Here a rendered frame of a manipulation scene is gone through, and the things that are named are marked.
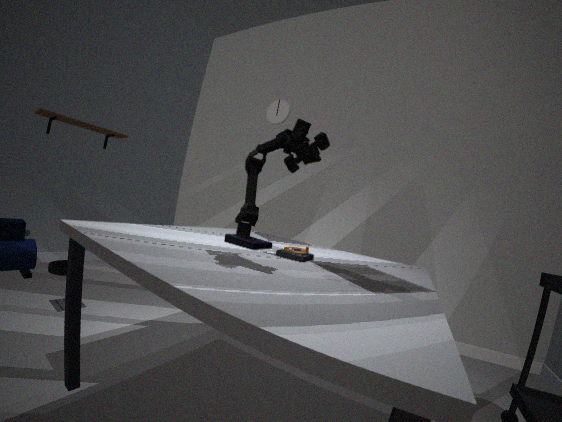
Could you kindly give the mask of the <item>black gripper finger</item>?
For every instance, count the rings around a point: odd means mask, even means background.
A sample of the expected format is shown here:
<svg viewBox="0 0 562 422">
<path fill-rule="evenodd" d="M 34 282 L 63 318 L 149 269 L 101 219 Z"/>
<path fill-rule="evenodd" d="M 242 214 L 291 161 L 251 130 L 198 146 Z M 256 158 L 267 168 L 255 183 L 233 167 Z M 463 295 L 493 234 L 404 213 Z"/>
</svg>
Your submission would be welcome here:
<svg viewBox="0 0 562 422">
<path fill-rule="evenodd" d="M 320 159 L 317 156 L 309 153 L 309 151 L 306 148 L 300 152 L 300 156 L 305 165 L 315 162 L 320 162 Z"/>
<path fill-rule="evenodd" d="M 318 150 L 316 144 L 313 142 L 312 144 L 309 144 L 308 147 L 309 147 L 309 149 L 310 149 L 311 154 L 317 156 L 317 157 L 320 159 L 320 161 L 321 161 L 321 158 L 320 158 L 320 156 L 319 156 L 320 152 L 319 152 L 319 150 Z"/>
</svg>

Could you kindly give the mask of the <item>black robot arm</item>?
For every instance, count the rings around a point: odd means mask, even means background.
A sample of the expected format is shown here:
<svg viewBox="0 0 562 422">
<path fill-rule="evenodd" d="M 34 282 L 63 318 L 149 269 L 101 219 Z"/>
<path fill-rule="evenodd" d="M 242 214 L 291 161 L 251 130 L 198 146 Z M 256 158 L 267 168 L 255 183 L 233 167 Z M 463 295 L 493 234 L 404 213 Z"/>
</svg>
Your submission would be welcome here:
<svg viewBox="0 0 562 422">
<path fill-rule="evenodd" d="M 257 189 L 257 178 L 258 174 L 262 170 L 262 166 L 266 162 L 266 155 L 277 149 L 284 149 L 283 152 L 291 155 L 292 144 L 298 150 L 299 146 L 308 141 L 306 134 L 310 129 L 311 124 L 302 120 L 297 119 L 296 126 L 293 131 L 286 129 L 276 135 L 274 140 L 269 140 L 265 143 L 258 144 L 254 151 L 252 151 L 248 158 L 246 159 L 245 170 L 247 172 L 247 185 L 246 185 L 246 195 L 245 203 L 241 207 L 239 214 L 235 218 L 235 223 L 238 223 L 235 236 L 239 238 L 251 239 L 250 232 L 251 226 L 255 226 L 258 220 L 259 207 L 256 207 L 256 189 Z M 253 156 L 256 154 L 263 154 L 262 160 L 256 159 Z M 244 223 L 244 222 L 249 223 Z"/>
</svg>

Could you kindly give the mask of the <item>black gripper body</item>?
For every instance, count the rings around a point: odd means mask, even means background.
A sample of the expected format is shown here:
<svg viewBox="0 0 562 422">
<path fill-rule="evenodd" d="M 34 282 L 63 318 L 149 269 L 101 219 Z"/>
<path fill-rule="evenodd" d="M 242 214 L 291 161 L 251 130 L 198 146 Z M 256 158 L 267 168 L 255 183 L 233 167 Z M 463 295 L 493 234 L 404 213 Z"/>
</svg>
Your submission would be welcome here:
<svg viewBox="0 0 562 422">
<path fill-rule="evenodd" d="M 316 135 L 314 137 L 314 139 L 315 139 L 314 143 L 316 144 L 316 146 L 320 150 L 325 150 L 325 149 L 330 147 L 330 142 L 329 142 L 327 134 L 319 133 L 318 135 Z M 298 164 L 303 161 L 301 156 L 300 156 L 300 152 L 302 150 L 304 150 L 306 148 L 309 151 L 309 153 L 311 153 L 308 145 L 309 145 L 309 143 L 307 141 L 303 142 L 297 150 L 294 147 L 294 145 L 292 144 L 292 146 L 291 146 L 292 152 L 295 153 L 297 155 L 297 157 L 294 159 L 294 155 L 291 154 L 287 158 L 284 159 L 284 162 L 285 162 L 285 164 L 286 164 L 286 166 L 287 166 L 287 168 L 289 169 L 290 172 L 294 173 L 295 171 L 297 171 L 299 169 L 300 166 Z"/>
</svg>

